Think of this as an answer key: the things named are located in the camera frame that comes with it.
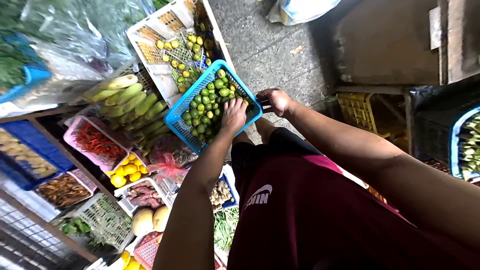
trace right hand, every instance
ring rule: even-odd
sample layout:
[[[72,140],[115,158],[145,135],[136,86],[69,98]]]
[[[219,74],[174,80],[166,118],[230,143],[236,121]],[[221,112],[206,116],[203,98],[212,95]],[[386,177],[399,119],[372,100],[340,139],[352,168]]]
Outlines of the right hand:
[[[271,106],[263,109],[264,113],[274,112],[278,117],[284,117],[288,107],[294,103],[284,91],[278,88],[270,88],[258,92],[257,99],[262,106]]]

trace left hand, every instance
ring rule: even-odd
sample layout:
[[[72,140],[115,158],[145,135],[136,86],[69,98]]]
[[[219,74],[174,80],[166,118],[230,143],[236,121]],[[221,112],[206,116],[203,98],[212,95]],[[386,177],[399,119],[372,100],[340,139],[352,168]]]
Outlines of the left hand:
[[[247,120],[246,109],[247,103],[243,102],[242,98],[232,98],[230,101],[225,102],[222,129],[231,132],[232,135],[240,131]]]

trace person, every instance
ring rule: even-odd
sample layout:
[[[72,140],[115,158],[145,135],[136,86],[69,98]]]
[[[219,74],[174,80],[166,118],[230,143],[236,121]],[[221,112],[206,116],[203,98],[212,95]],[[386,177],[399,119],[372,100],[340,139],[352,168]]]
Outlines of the person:
[[[265,118],[253,145],[246,104],[225,103],[222,127],[185,177],[154,270],[213,269],[209,196],[232,143],[240,219],[228,269],[478,269],[480,187],[434,169],[367,131],[330,119],[280,89],[257,94],[311,143]],[[399,213],[344,177],[371,185]]]

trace shorts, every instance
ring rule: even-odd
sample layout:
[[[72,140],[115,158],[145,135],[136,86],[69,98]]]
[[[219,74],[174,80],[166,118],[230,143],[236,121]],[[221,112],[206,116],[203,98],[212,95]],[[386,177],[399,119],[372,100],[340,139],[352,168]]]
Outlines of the shorts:
[[[232,169],[235,174],[252,167],[270,156],[283,154],[323,155],[313,145],[302,140],[290,130],[279,127],[270,135],[268,144],[253,145],[246,142],[232,147]]]

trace yellow plastic crate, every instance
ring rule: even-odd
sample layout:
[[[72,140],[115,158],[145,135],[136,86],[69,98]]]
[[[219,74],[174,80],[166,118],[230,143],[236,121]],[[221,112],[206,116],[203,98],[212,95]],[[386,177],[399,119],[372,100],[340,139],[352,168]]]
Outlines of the yellow plastic crate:
[[[370,105],[372,95],[369,93],[339,92],[337,99],[346,123],[386,138],[390,136],[390,133],[379,134],[375,126],[372,106]]]

